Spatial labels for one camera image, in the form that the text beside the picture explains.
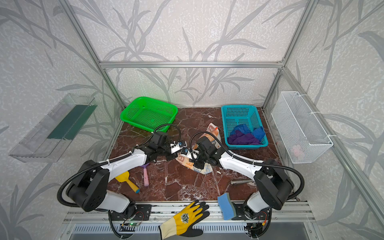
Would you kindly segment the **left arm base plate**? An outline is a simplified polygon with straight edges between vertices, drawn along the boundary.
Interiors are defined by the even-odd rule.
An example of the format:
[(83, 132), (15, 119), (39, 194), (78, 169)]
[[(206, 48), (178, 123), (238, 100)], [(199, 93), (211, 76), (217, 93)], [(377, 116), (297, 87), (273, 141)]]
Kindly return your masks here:
[(152, 205), (138, 204), (135, 207), (130, 206), (128, 212), (112, 212), (110, 219), (112, 221), (148, 221), (150, 219)]

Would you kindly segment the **teal plastic basket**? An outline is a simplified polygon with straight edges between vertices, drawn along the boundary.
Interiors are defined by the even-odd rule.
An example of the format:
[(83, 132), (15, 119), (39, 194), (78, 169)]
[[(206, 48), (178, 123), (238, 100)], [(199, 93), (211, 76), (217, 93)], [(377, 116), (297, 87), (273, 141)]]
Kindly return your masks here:
[(225, 142), (230, 150), (255, 150), (268, 145), (268, 139), (254, 106), (228, 105), (221, 108)]

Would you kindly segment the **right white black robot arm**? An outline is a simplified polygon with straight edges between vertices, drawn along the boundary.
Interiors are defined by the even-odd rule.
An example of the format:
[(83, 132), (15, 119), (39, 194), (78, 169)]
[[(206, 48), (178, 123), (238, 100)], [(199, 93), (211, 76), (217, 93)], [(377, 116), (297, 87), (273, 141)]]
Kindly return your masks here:
[(189, 157), (196, 167), (208, 163), (253, 180), (258, 192), (243, 203), (244, 214), (249, 219), (266, 209), (281, 210), (287, 200), (296, 198), (305, 187), (305, 179), (299, 171), (282, 166), (273, 159), (258, 161), (238, 155), (209, 132), (193, 135), (189, 149), (182, 150), (182, 154)]

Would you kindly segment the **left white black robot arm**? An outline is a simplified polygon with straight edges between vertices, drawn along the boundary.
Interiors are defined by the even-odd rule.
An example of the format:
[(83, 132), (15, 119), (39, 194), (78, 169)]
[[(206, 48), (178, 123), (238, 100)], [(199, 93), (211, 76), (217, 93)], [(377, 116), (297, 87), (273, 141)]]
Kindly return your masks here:
[(108, 184), (136, 167), (154, 162), (159, 156), (170, 160), (177, 158), (181, 150), (179, 142), (170, 142), (161, 128), (163, 126), (157, 127), (144, 144), (127, 154), (98, 163), (84, 162), (79, 171), (59, 187), (58, 202), (85, 212), (106, 210), (130, 215), (135, 210), (135, 203), (122, 194), (109, 191)]

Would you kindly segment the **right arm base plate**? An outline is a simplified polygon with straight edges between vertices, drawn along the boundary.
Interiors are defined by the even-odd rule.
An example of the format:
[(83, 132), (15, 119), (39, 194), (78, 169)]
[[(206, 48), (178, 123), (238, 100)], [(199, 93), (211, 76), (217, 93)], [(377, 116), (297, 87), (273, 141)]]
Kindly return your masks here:
[(233, 221), (268, 221), (271, 216), (271, 210), (269, 208), (262, 209), (259, 212), (253, 211), (250, 207), (243, 204), (233, 203), (235, 208), (235, 216), (231, 218)]

